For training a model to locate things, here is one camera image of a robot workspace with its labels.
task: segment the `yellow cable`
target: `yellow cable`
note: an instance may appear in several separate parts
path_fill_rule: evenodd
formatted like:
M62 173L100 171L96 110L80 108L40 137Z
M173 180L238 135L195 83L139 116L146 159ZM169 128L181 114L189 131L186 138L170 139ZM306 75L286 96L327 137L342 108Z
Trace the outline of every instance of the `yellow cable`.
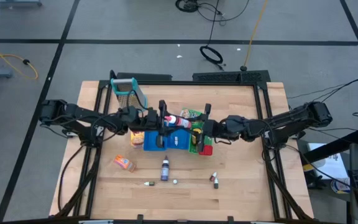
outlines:
M15 66L13 66L8 60L5 59L5 57L15 57L18 58L20 60L24 60L24 58L21 58L20 56L17 55L13 55L13 54L1 54L0 53L0 58L2 58L10 67L12 67L15 71L17 71L19 74L21 74L22 76L24 76L25 78L29 78L29 79L33 79L36 80L38 79L38 72L37 69L34 68L33 65L31 65L31 63L29 62L27 65L30 66L30 68L34 71L35 73L35 77L29 77L27 75L24 75L24 73L22 73L19 69L17 69Z
M267 5L267 1L268 1L268 0L265 0L264 6L262 7L262 10L261 10L261 12L260 12L260 14L259 14L258 21L256 22L254 31L252 31L251 39L250 39L249 45L248 45L247 57L246 57L246 61L244 62L244 66L247 66L248 58L249 58L249 55L250 55L250 53L251 53L252 40L254 39L254 35L255 35L255 33L256 33L256 29L258 28L259 22L260 22L260 20L262 19L262 15L263 15L264 12L265 12L266 5Z

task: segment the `dark blue bottle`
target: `dark blue bottle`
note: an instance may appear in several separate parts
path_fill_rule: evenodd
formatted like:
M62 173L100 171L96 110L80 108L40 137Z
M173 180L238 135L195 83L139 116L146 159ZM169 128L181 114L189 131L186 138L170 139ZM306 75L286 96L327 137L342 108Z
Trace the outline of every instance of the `dark blue bottle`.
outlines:
M161 180L168 181L168 176L169 176L169 160L168 160L168 156L165 156L165 159L162 161Z

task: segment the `cheese grater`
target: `cheese grater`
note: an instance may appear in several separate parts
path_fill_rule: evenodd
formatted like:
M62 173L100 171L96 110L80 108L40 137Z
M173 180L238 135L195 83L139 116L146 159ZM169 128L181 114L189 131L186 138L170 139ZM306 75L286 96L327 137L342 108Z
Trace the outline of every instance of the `cheese grater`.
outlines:
M123 79L111 79L112 88L117 96L119 106L124 108L127 106L127 101L129 106L134 106L137 109L144 110L143 107L139 104L139 102L147 108L147 98L140 90L139 85L135 78L123 78ZM132 91L128 96L128 93L134 90L139 97L139 101L137 100L135 93Z

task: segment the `concrete floor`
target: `concrete floor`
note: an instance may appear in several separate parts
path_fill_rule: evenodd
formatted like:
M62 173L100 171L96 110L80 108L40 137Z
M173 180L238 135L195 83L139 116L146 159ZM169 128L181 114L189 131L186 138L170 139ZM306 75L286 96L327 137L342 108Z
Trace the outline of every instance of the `concrete floor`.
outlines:
M205 0L215 4L215 0ZM346 1L358 26L358 1ZM59 40L74 0L43 1L42 7L1 9L0 39ZM221 0L227 17L236 15L243 0ZM214 27L213 39L249 40L262 8L251 0L241 17ZM107 79L116 72L165 73L174 80L191 80L196 72L217 72L200 54L200 44L148 44L143 40L205 40L211 23L197 13L184 13L174 0L81 0L68 39L142 40L140 44L65 44L47 98L76 102L81 82ZM355 42L356 36L341 3L335 0L269 1L255 40L305 40ZM37 67L40 78L27 80L19 74L0 79L0 202L21 149L53 56L55 44L0 44L5 54L17 54ZM212 45L224 57L227 71L244 63L246 45ZM14 65L32 75L20 61ZM0 60L0 67L7 65ZM253 45L249 70L269 70L273 82L284 82L288 96L295 96L358 78L358 46ZM290 100L292 106L314 99ZM334 121L329 128L358 128L358 83L335 94L327 105ZM347 131L332 131L343 136ZM333 138L308 132L307 141ZM35 130L29 152L13 193L5 221L43 218L48 215L66 141L48 130ZM311 194L316 218L345 222L344 202Z

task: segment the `wooden tabletop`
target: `wooden tabletop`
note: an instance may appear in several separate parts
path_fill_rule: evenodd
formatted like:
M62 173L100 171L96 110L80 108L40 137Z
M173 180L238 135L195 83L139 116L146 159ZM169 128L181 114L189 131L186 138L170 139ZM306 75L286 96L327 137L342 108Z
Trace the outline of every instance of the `wooden tabletop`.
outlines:
M205 103L212 104L211 119L220 121L230 114L257 119L254 92L248 86L185 86L185 85L141 85L149 106L158 108L158 101L165 100L168 111L180 114L183 107L204 111ZM78 106L94 107L98 82L83 82ZM287 99L282 83L268 83L268 93L273 115L288 111ZM260 99L266 117L263 93ZM111 98L109 112L118 109L115 97ZM289 145L296 147L290 140ZM79 148L78 138L69 139L62 162L66 164ZM214 144L212 156L199 156L184 150L169 149L162 152L145 152L133 149L130 134L116 136L103 144L99 173L96 182L92 218L136 219L143 214L145 220L227 220L272 221L273 211L265 164L261 158L262 141L238 140L228 146ZM62 188L62 203L72 196L78 186L83 163L83 150L68 166ZM113 160L117 154L135 162L133 173L122 170ZM170 160L168 182L159 181L163 158ZM281 150L282 164L287 189L299 206L313 216L299 154L293 149ZM214 189L209 177L218 172L219 189ZM144 182L155 181L155 186ZM50 214L57 210L57 190ZM278 189L278 201L282 197ZM83 197L85 205L87 190ZM281 217L283 206L279 203Z

